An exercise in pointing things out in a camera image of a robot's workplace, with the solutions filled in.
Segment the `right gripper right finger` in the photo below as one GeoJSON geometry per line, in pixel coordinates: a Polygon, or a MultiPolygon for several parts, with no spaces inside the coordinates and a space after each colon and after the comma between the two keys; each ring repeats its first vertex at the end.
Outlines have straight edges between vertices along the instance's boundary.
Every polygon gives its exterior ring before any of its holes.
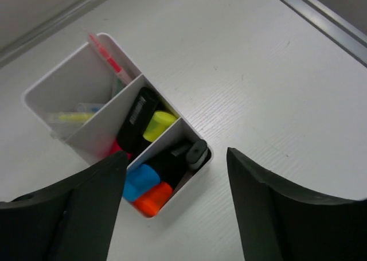
{"type": "Polygon", "coordinates": [[[245,260],[365,260],[366,200],[319,193],[227,149],[245,260]]]}

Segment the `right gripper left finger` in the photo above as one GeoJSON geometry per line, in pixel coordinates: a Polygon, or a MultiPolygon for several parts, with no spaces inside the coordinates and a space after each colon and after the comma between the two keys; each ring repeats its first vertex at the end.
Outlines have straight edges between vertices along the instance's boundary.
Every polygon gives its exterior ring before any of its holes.
{"type": "Polygon", "coordinates": [[[106,260],[127,154],[1,203],[1,260],[106,260]]]}

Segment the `orange tip black highlighter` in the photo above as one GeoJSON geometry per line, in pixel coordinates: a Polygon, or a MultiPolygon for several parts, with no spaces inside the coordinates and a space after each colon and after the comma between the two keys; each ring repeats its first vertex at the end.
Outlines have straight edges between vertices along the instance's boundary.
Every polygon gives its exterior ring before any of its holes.
{"type": "Polygon", "coordinates": [[[146,217],[154,217],[166,204],[173,193],[173,188],[161,182],[136,199],[132,205],[146,217]]]}

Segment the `blue highlighter cap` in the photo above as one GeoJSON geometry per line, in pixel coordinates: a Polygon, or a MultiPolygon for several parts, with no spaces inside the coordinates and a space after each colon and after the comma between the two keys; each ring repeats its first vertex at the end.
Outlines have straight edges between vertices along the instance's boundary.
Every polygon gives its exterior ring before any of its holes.
{"type": "Polygon", "coordinates": [[[154,186],[161,182],[159,174],[149,165],[141,164],[126,174],[123,198],[134,202],[154,186]]]}

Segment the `pink cap black highlighter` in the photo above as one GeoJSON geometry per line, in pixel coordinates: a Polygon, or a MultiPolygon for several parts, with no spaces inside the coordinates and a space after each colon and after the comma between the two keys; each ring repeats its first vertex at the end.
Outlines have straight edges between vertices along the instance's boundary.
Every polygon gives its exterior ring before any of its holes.
{"type": "Polygon", "coordinates": [[[159,102],[160,99],[153,90],[147,87],[140,89],[112,144],[109,155],[124,151],[128,159],[132,160],[159,102]]]}

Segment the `blue tip black highlighter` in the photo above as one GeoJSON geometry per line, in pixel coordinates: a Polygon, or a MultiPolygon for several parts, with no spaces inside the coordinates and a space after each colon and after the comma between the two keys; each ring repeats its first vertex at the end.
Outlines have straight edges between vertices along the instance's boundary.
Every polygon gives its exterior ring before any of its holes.
{"type": "Polygon", "coordinates": [[[167,183],[172,190],[175,190],[188,170],[186,153],[191,146],[190,142],[181,141],[149,159],[145,164],[158,174],[161,182],[167,183]]]}

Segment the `blue clear pen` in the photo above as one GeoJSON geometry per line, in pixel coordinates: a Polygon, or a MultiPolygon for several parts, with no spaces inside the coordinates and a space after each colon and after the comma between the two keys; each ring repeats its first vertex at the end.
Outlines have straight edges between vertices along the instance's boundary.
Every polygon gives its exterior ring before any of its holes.
{"type": "Polygon", "coordinates": [[[103,107],[104,104],[100,103],[78,103],[75,107],[75,111],[82,113],[96,113],[103,107]]]}

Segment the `yellow cap black highlighter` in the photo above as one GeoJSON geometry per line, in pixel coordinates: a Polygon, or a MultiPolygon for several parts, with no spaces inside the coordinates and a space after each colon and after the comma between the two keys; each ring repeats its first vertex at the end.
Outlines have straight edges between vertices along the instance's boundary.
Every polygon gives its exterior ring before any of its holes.
{"type": "Polygon", "coordinates": [[[143,133],[143,138],[148,142],[154,142],[176,120],[177,118],[171,113],[155,111],[143,133]]]}

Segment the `green cap black highlighter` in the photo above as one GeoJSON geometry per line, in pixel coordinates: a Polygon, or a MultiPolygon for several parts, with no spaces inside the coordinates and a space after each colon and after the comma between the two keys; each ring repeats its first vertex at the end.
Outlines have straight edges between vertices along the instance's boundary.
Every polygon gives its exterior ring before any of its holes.
{"type": "Polygon", "coordinates": [[[174,107],[166,100],[164,97],[159,97],[159,104],[157,105],[157,110],[164,111],[174,115],[176,118],[179,118],[179,113],[174,109],[174,107]]]}

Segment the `pink clear pen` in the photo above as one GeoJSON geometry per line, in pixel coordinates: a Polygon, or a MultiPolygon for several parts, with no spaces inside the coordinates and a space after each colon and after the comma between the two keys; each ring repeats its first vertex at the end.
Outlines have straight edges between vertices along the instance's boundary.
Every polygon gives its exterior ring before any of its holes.
{"type": "Polygon", "coordinates": [[[88,33],[88,42],[93,47],[95,52],[100,56],[100,58],[110,67],[110,69],[122,81],[124,85],[128,85],[129,83],[132,82],[132,78],[129,76],[129,74],[113,58],[112,54],[99,41],[99,38],[96,34],[88,33]]]}

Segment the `purple tip black highlighter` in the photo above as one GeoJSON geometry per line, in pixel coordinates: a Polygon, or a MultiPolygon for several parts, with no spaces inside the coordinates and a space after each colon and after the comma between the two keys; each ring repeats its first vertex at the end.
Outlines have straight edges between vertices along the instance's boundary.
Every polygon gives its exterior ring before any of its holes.
{"type": "Polygon", "coordinates": [[[186,153],[186,163],[191,171],[198,170],[208,155],[208,145],[203,139],[196,141],[186,153]]]}

